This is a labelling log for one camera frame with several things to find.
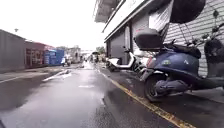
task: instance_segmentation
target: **blue scooter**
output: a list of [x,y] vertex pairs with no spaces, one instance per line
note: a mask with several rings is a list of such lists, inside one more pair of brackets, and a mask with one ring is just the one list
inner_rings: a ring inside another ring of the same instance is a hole
[[[158,49],[158,53],[148,63],[147,70],[141,77],[141,81],[145,81],[146,98],[151,102],[157,102],[173,93],[223,87],[224,45],[217,38],[221,35],[220,28],[223,26],[224,23],[215,26],[211,34],[186,42],[187,46],[176,45],[173,40]],[[137,35],[136,43],[146,35],[146,33]],[[198,74],[201,52],[197,47],[202,44],[208,66],[206,77]]]

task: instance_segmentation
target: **asphalt road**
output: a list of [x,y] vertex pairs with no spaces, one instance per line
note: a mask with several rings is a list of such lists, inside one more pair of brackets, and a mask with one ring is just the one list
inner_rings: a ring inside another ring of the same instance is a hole
[[222,128],[224,91],[152,104],[126,71],[85,63],[0,74],[0,128]]
[[93,65],[53,74],[30,72],[0,83],[4,128],[177,127],[117,88]]

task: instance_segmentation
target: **scooter seat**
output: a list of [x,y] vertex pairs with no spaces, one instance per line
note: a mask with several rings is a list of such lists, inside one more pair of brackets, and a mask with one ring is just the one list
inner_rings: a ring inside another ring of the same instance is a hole
[[168,45],[166,45],[166,47],[173,49],[175,52],[186,53],[186,54],[192,55],[198,59],[201,58],[201,52],[196,47],[187,47],[187,46],[182,46],[182,45],[177,45],[177,44],[168,44]]

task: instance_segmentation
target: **overcast sky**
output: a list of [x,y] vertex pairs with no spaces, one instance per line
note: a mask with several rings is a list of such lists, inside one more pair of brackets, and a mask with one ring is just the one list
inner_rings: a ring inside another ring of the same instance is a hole
[[95,49],[104,24],[94,23],[95,0],[0,0],[0,29],[52,46]]

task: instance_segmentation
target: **wet road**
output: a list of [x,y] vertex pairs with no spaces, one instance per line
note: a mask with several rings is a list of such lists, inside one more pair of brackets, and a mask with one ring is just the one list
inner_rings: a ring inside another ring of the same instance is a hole
[[52,75],[26,75],[0,83],[0,118],[6,128],[176,127],[90,64]]
[[[110,73],[103,68],[100,71],[137,96],[144,98],[144,84],[133,74],[126,71]],[[154,105],[198,128],[224,127],[224,91],[222,88],[170,96],[162,103]]]

